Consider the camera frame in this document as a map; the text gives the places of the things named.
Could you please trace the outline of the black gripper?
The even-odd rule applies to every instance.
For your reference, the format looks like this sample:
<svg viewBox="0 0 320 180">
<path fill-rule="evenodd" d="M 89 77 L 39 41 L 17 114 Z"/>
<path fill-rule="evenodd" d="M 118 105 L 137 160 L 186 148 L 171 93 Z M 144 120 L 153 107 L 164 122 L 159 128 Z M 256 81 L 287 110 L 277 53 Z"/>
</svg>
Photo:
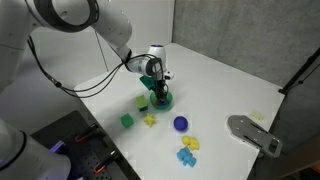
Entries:
<svg viewBox="0 0 320 180">
<path fill-rule="evenodd" d="M 163 71 L 158 70 L 154 75 L 155 89 L 154 92 L 157 98 L 164 98 L 167 95 L 166 80 L 163 78 Z"/>
</svg>

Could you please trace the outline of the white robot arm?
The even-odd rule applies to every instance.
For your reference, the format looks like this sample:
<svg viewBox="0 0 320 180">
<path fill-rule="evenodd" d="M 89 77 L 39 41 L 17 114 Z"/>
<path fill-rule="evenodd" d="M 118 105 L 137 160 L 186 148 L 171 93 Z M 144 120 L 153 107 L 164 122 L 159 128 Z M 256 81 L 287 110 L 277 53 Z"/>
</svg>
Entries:
<svg viewBox="0 0 320 180">
<path fill-rule="evenodd" d="M 165 54 L 152 45 L 135 55 L 127 46 L 132 26 L 124 12 L 109 0 L 0 0 L 0 92 L 16 76 L 32 32 L 45 27 L 66 33 L 93 28 L 133 73 L 150 77 L 154 93 L 165 97 Z M 0 180 L 67 180 L 70 159 L 56 154 L 30 135 L 0 120 Z"/>
</svg>

